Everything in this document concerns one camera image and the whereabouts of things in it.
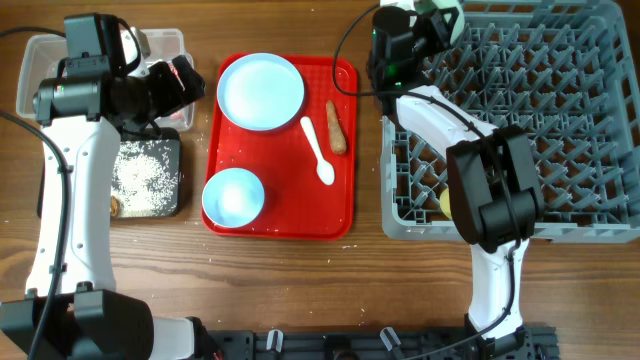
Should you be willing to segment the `green bowl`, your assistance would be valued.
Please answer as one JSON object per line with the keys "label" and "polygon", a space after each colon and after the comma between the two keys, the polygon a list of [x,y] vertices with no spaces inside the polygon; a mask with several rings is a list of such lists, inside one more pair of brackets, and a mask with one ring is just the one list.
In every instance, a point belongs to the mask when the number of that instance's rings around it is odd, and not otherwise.
{"label": "green bowl", "polygon": [[450,47],[462,34],[465,16],[459,0],[419,0],[414,6],[444,47]]}

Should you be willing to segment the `large light blue plate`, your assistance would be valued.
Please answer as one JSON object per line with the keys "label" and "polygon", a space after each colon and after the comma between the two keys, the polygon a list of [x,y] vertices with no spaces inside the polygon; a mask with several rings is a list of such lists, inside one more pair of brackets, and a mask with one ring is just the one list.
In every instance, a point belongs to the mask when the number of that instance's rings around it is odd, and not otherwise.
{"label": "large light blue plate", "polygon": [[234,60],[217,85],[221,112],[233,124],[250,131],[284,126],[299,113],[304,99],[301,73],[289,60],[270,53]]}

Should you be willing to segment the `brown food scrap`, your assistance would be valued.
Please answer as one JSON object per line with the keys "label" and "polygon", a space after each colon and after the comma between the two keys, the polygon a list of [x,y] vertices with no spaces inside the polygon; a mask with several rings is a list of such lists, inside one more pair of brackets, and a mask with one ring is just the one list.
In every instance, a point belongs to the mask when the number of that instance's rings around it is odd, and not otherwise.
{"label": "brown food scrap", "polygon": [[112,218],[118,218],[121,216],[122,213],[122,206],[119,202],[119,200],[112,196],[111,197],[111,202],[110,202],[110,216]]}

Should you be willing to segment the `small light blue bowl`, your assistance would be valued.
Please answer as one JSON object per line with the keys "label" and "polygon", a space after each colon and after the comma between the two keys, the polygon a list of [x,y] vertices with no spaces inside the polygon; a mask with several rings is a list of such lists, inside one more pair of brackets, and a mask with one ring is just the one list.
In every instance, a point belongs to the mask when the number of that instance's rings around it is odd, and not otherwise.
{"label": "small light blue bowl", "polygon": [[204,217],[215,225],[233,229],[253,222],[265,203],[261,180],[243,168],[228,168],[213,175],[201,195]]}

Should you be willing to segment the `brown carrot piece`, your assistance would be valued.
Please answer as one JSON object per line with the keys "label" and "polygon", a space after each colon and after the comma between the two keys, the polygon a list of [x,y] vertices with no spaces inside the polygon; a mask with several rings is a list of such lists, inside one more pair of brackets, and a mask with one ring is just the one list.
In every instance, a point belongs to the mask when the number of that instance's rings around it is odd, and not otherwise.
{"label": "brown carrot piece", "polygon": [[339,124],[336,108],[331,100],[326,102],[329,143],[334,154],[342,155],[347,151],[347,142]]}

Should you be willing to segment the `white plastic spoon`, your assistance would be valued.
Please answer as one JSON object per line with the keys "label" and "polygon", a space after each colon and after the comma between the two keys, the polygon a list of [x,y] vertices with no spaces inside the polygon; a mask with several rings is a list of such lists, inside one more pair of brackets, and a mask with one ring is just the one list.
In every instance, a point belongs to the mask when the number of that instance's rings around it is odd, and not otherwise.
{"label": "white plastic spoon", "polygon": [[322,154],[311,119],[304,116],[301,118],[300,124],[317,160],[316,173],[319,179],[327,186],[332,185],[335,181],[335,170]]}

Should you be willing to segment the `yellow plastic cup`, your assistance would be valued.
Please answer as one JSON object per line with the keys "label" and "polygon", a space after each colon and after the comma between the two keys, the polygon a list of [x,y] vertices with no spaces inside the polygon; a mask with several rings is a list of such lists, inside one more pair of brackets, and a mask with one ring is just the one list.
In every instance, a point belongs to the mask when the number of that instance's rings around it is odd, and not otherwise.
{"label": "yellow plastic cup", "polygon": [[451,211],[451,203],[450,203],[450,192],[449,189],[446,188],[439,197],[440,209],[441,212],[449,219],[452,219],[452,211]]}

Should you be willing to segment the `red snack wrapper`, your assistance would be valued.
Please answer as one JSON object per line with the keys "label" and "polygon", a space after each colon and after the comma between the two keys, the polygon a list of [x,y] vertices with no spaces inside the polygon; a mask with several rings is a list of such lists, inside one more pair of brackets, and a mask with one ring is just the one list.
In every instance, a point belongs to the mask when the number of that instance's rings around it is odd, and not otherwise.
{"label": "red snack wrapper", "polygon": [[[178,71],[176,70],[175,66],[172,63],[170,63],[169,67],[170,67],[170,70],[173,73],[174,77],[178,80],[179,83],[181,83]],[[182,118],[182,115],[181,115],[181,113],[179,111],[177,111],[177,112],[175,112],[175,113],[170,115],[170,119],[172,121],[174,121],[174,122],[179,121],[181,118]]]}

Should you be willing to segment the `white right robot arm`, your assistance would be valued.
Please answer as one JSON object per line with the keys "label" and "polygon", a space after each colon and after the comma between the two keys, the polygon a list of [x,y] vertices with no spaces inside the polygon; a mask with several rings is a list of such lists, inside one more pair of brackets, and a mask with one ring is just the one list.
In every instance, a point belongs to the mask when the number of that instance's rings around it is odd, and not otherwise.
{"label": "white right robot arm", "polygon": [[366,12],[368,94],[444,158],[451,219],[471,249],[472,300],[460,344],[473,359],[518,351],[527,337],[519,311],[522,261],[544,210],[528,137],[517,125],[499,128],[467,113],[424,75],[424,59],[462,36],[459,2],[382,1]]}

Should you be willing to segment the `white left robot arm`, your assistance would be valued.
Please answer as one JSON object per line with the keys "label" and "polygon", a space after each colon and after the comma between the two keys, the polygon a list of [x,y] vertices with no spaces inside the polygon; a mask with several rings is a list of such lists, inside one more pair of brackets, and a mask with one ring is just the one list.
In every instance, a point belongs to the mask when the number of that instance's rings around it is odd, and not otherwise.
{"label": "white left robot arm", "polygon": [[114,15],[69,16],[67,56],[34,97],[30,133],[44,146],[38,249],[25,296],[1,306],[2,332],[31,359],[220,359],[195,317],[168,319],[116,290],[109,231],[121,138],[203,97],[184,56],[143,76]]}

